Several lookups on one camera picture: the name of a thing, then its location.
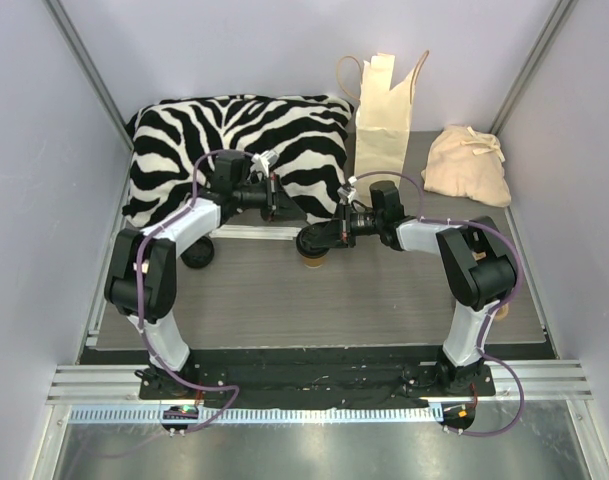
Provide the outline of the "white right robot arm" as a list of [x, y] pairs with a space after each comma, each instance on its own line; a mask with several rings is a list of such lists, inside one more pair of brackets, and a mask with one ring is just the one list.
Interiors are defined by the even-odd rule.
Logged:
[[482, 375], [485, 341], [501, 302], [518, 283], [516, 255], [489, 217], [433, 223], [405, 213], [394, 182], [377, 181], [369, 190], [371, 205], [363, 206], [350, 198], [354, 188], [342, 187], [331, 220], [300, 231], [298, 253], [318, 260], [332, 249], [355, 247], [361, 236], [376, 236], [395, 251], [439, 256], [455, 307], [425, 387], [449, 395], [467, 391]]

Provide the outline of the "single black cup lid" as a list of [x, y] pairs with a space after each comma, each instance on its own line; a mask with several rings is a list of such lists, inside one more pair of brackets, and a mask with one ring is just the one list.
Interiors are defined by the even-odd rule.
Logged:
[[317, 261], [322, 259], [329, 252], [328, 248], [314, 246], [312, 244], [313, 237], [313, 231], [305, 228], [298, 233], [295, 239], [297, 252], [306, 261]]

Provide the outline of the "black lid stack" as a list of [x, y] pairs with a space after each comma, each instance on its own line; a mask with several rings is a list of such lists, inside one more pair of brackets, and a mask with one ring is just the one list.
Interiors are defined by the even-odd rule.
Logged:
[[191, 244], [181, 255], [182, 262], [191, 269], [207, 267], [215, 257], [215, 247], [212, 240], [202, 237]]

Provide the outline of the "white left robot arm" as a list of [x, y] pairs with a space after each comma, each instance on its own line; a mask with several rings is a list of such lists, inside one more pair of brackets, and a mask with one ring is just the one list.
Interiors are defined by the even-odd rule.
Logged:
[[161, 383], [174, 398], [189, 397], [197, 385], [196, 373], [186, 367], [190, 349], [173, 315], [178, 259], [248, 209], [270, 220], [304, 220], [306, 214], [272, 171], [277, 160], [273, 150], [204, 154], [193, 168], [184, 206], [144, 229], [123, 229], [115, 239], [104, 298], [135, 326], [151, 364], [166, 370]]

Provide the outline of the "single brown paper cup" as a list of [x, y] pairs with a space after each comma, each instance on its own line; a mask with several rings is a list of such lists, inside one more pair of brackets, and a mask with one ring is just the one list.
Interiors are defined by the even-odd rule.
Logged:
[[307, 268], [315, 269], [315, 268], [321, 267], [324, 264], [325, 258], [324, 257], [319, 257], [319, 258], [303, 257], [302, 261], [303, 261], [303, 264]]

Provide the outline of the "cardboard cup carrier tray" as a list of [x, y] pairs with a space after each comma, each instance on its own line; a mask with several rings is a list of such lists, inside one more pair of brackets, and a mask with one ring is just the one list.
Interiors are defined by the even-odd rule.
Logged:
[[505, 305], [501, 306], [495, 314], [495, 320], [500, 321], [500, 320], [504, 319], [509, 313], [509, 307], [510, 307], [509, 304], [505, 304]]

